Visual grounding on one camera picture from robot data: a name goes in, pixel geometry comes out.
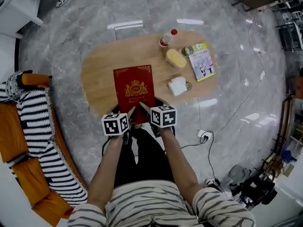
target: wooden table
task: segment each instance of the wooden table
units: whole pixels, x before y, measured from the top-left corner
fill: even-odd
[[[83,62],[81,79],[91,108],[100,115],[105,114],[117,104],[113,69],[151,65],[155,96],[169,104],[187,101],[197,96],[210,95],[216,89],[217,75],[197,82],[190,62],[183,69],[172,67],[165,61],[165,51],[159,47],[162,35],[145,35],[119,40],[97,47]],[[184,31],[175,36],[169,48],[180,50],[184,46],[206,42],[201,34]],[[183,76],[193,85],[190,91],[174,97],[168,82]]]

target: red bottle cap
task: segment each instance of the red bottle cap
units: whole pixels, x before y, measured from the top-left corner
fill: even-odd
[[[176,30],[176,29],[173,29],[172,31],[171,31],[171,34],[172,35],[176,35],[178,33],[178,31]]]

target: book cover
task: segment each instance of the book cover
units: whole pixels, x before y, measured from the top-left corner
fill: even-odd
[[[139,106],[139,102],[149,107],[155,106],[155,94],[152,80],[152,66],[135,66],[114,70],[116,94],[121,113],[127,113],[133,106],[133,124],[148,122],[148,116]]]
[[[197,81],[202,81],[216,74],[212,57],[206,45],[203,49],[190,55],[189,60]]]

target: gray floor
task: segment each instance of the gray floor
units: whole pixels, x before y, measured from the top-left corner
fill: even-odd
[[[196,133],[215,133],[210,159],[219,179],[237,163],[260,166],[276,136],[285,97],[286,59],[270,10],[244,12],[236,0],[70,0],[59,9],[41,7],[41,27],[28,26],[20,68],[53,76],[53,103],[72,158],[89,183],[106,140],[101,117],[90,109],[80,81],[81,62],[97,45],[172,28],[202,33],[215,49],[217,90],[176,105],[177,138],[197,144]],[[177,19],[200,20],[199,25]],[[115,30],[115,23],[142,20],[142,27]],[[265,71],[261,80],[260,74]],[[184,153],[203,182],[212,176],[209,143]]]

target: orange sofa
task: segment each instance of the orange sofa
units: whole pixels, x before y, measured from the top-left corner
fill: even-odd
[[[49,77],[47,75],[23,74],[22,83],[25,86],[49,87]],[[55,126],[55,142],[70,169],[87,189],[65,146],[54,116],[53,107],[52,115]],[[2,161],[5,163],[26,153],[28,148],[14,103],[0,104],[0,122],[0,151]],[[14,165],[12,169],[18,177],[20,186],[26,194],[33,211],[45,221],[52,226],[56,226],[61,218],[70,216],[72,207],[60,195],[49,189],[38,159],[21,162]]]

